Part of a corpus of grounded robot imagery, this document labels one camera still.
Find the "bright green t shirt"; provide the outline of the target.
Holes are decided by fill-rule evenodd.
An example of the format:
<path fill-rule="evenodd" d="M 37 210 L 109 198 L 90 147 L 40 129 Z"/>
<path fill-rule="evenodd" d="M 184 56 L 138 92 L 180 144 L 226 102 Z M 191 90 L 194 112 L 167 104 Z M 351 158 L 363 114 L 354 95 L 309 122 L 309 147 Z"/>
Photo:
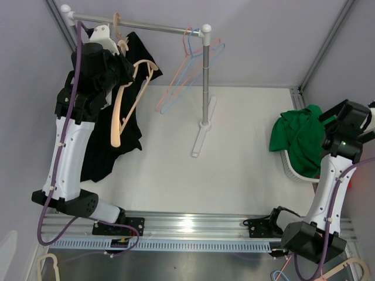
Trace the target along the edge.
<path fill-rule="evenodd" d="M 292 168 L 301 176 L 315 178 L 321 170 L 324 125 L 317 105 L 280 113 L 272 127 L 269 151 L 286 150 Z"/>

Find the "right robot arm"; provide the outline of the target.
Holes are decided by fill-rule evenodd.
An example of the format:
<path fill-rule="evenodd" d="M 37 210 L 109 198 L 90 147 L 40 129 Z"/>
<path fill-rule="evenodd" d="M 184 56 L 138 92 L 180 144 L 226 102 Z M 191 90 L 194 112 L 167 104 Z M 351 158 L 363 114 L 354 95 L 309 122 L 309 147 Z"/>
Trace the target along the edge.
<path fill-rule="evenodd" d="M 340 215 L 349 181 L 361 164 L 363 145 L 374 140 L 374 103 L 364 106 L 344 100 L 319 116 L 324 124 L 321 175 L 306 216 L 279 206 L 267 221 L 267 231 L 281 236 L 281 246 L 323 265 L 345 250 Z"/>

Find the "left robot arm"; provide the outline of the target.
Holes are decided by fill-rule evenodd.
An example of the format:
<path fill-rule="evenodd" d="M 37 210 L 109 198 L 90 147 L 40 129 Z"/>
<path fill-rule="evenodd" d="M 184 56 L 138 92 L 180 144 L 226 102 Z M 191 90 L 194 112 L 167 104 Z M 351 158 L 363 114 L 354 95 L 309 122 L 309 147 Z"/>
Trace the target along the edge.
<path fill-rule="evenodd" d="M 57 95 L 56 140 L 53 158 L 42 189 L 32 193 L 32 201 L 81 218 L 105 221 L 114 235 L 125 231 L 126 220 L 119 207 L 96 193 L 80 187 L 86 147 L 107 95 L 120 82 L 132 79 L 134 67 L 118 46 L 83 43 L 71 54 L 74 69 L 67 75 Z"/>

